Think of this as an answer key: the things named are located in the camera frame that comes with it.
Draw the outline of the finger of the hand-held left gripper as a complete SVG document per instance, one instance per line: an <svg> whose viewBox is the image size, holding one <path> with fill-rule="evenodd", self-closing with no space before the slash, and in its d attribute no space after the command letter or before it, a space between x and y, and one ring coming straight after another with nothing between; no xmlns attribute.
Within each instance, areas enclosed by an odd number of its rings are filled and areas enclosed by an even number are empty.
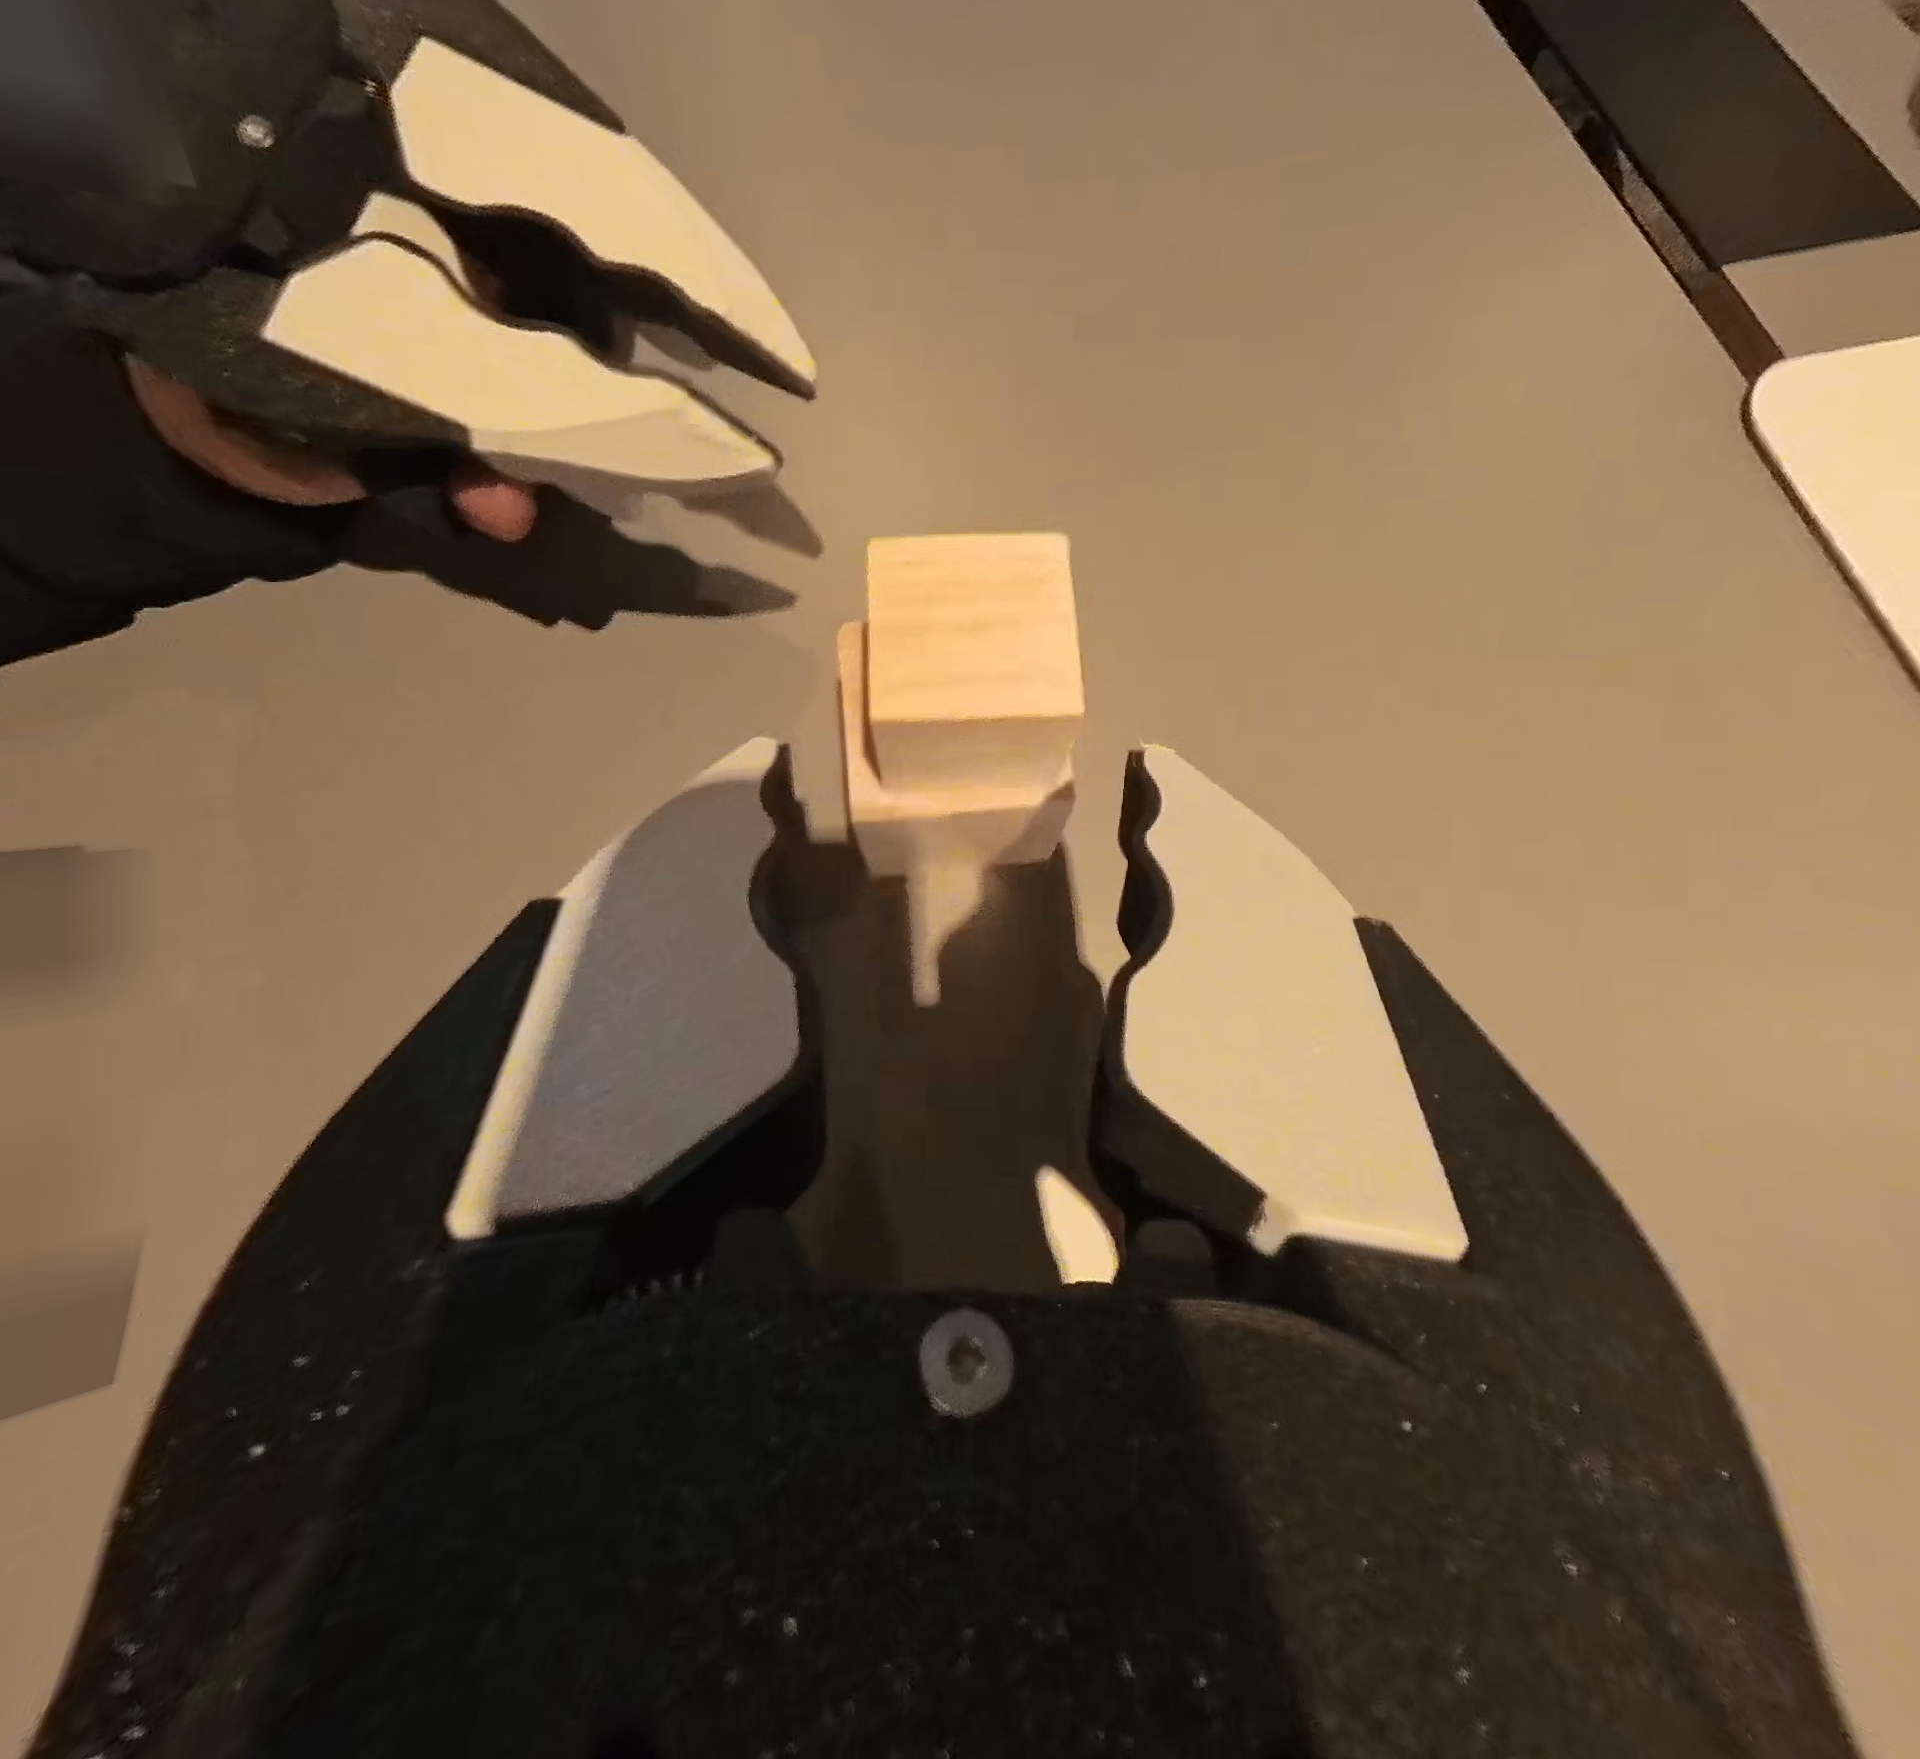
<svg viewBox="0 0 1920 1759"><path fill-rule="evenodd" d="M486 316L428 252L362 237L291 276L266 344L457 428L506 476L619 510L775 482L777 448L689 386Z"/></svg>
<svg viewBox="0 0 1920 1759"><path fill-rule="evenodd" d="M519 217L601 270L663 286L757 380L810 398L818 364L757 264L640 143L420 41L389 85L405 175L451 209Z"/></svg>

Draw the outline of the large natural wooden cube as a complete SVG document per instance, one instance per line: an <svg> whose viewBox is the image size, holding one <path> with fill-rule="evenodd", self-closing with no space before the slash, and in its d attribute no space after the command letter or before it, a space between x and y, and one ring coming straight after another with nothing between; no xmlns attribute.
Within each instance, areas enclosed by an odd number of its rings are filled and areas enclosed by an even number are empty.
<svg viewBox="0 0 1920 1759"><path fill-rule="evenodd" d="M1071 764L1049 782L891 786L868 742L867 626L845 624L834 650L848 830L876 878L905 878L923 864L992 868L1053 856L1077 800Z"/></svg>

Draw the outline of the person's left hand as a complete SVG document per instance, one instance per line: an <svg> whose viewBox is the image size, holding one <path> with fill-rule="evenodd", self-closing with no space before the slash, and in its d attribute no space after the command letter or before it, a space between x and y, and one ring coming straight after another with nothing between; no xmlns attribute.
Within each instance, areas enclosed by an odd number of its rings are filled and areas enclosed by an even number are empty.
<svg viewBox="0 0 1920 1759"><path fill-rule="evenodd" d="M473 458L451 464L400 460L399 484L367 484L349 464L324 452L275 438L241 422L180 380L128 356L124 374L140 412L158 438L200 472L280 506L339 508L368 498L399 508L402 498L436 492L436 516L496 544L527 540L540 518L538 488Z"/></svg>

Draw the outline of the white partition base plate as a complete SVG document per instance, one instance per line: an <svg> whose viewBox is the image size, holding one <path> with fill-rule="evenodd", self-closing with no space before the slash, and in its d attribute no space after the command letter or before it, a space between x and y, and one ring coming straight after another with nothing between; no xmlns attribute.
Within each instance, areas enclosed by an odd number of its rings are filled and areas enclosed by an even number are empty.
<svg viewBox="0 0 1920 1759"><path fill-rule="evenodd" d="M1799 356L1751 388L1754 446L1919 668L1919 338Z"/></svg>

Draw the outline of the medium natural wooden cube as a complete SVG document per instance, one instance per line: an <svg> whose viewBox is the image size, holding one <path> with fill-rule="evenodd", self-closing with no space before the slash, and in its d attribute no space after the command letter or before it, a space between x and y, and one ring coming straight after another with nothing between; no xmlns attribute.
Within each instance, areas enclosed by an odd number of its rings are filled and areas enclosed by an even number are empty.
<svg viewBox="0 0 1920 1759"><path fill-rule="evenodd" d="M1063 532L879 538L867 732L892 788L1061 784L1086 720Z"/></svg>

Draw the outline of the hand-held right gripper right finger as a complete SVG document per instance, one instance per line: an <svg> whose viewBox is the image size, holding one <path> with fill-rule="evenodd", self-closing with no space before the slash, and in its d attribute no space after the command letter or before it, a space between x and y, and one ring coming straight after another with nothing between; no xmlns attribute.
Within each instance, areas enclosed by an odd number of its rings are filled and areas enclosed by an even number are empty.
<svg viewBox="0 0 1920 1759"><path fill-rule="evenodd" d="M1098 1152L1122 1186L1260 1258L1460 1264L1469 1226L1341 890L1158 744L1126 762L1119 842Z"/></svg>

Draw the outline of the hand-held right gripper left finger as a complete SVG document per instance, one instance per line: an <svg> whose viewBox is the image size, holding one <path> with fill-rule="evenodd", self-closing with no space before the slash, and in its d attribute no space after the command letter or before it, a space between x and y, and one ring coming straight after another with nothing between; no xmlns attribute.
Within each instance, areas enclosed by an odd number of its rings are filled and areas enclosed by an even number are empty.
<svg viewBox="0 0 1920 1759"><path fill-rule="evenodd" d="M481 1244L682 1188L814 1076L762 880L790 756L750 738L559 894L445 1208Z"/></svg>

